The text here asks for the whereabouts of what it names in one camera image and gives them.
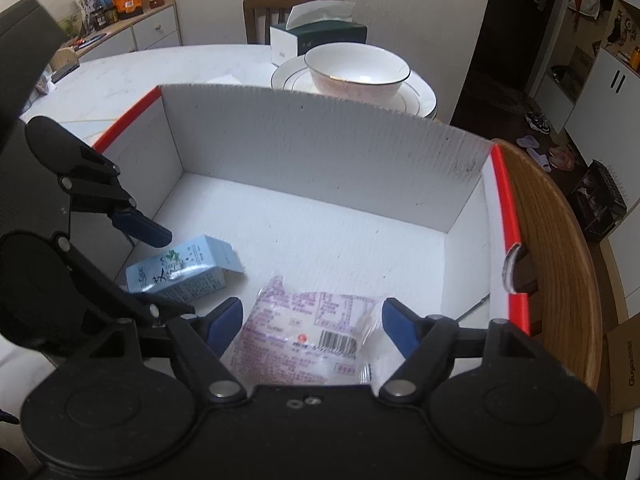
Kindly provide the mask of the light blue small carton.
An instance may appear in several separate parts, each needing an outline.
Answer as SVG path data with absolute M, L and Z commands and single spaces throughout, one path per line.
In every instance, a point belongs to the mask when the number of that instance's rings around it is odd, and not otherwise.
M 201 235 L 128 266 L 128 292 L 189 302 L 226 287 L 228 273 L 243 273 L 240 259 L 223 240 Z

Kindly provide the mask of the red white cardboard box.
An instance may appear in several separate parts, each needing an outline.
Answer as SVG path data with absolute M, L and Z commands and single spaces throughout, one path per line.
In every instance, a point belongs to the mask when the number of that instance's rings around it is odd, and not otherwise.
M 267 88 L 165 84 L 96 142 L 176 243 L 229 243 L 243 272 L 200 299 L 394 297 L 420 315 L 527 328 L 522 237 L 497 144 L 426 118 Z

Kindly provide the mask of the brown cardboard carton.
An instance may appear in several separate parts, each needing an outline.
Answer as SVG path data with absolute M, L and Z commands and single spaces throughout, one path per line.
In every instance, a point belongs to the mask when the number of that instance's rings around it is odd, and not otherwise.
M 640 320 L 636 314 L 606 335 L 611 377 L 610 413 L 632 412 L 640 405 Z

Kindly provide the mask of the white side cabinet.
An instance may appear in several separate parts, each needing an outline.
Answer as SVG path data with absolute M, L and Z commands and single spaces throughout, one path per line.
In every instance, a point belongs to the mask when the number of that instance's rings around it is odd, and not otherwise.
M 138 51 L 180 47 L 182 38 L 175 0 L 150 8 L 143 0 L 143 13 L 118 21 L 86 37 L 72 47 L 79 62 Z

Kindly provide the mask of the black shoe rack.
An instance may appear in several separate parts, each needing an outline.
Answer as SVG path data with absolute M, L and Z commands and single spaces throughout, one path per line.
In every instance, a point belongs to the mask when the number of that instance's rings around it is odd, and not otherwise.
M 623 194 L 610 170 L 595 159 L 568 201 L 582 234 L 590 243 L 602 242 L 627 214 Z

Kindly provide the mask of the stack of white plates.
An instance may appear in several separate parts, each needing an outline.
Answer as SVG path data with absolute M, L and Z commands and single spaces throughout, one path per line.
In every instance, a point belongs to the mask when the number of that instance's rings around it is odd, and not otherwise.
M 304 58 L 298 56 L 277 67 L 271 76 L 271 88 L 318 94 Z M 394 110 L 408 115 L 433 119 L 437 115 L 437 98 L 431 86 L 417 74 L 412 74 L 403 82 L 398 92 L 386 102 L 372 103 L 386 110 Z

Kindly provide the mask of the white green tissue box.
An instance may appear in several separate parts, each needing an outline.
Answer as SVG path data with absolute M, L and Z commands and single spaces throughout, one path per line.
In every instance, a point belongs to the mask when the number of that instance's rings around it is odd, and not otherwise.
M 279 67 L 322 44 L 365 44 L 368 28 L 354 20 L 354 7 L 355 3 L 345 0 L 314 0 L 293 6 L 283 23 L 270 26 L 271 63 Z

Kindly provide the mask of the wooden chair far side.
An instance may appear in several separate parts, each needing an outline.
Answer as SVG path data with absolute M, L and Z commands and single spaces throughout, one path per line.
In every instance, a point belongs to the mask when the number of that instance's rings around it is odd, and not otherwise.
M 270 27 L 282 24 L 298 4 L 318 0 L 243 0 L 245 36 L 248 44 L 269 44 Z

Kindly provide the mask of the white bowl gold rim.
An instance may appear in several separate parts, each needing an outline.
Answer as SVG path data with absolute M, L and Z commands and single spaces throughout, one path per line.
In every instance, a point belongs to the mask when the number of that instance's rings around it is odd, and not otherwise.
M 370 44 L 322 44 L 309 50 L 304 62 L 325 96 L 375 105 L 393 99 L 411 75 L 403 58 Z

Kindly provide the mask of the white storage cabinets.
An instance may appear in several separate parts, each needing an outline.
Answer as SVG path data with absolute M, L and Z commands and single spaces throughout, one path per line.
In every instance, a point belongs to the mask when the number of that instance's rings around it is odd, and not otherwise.
M 584 159 L 623 167 L 639 157 L 639 74 L 617 56 L 598 54 L 578 98 L 549 75 L 535 102 L 555 130 L 573 139 Z

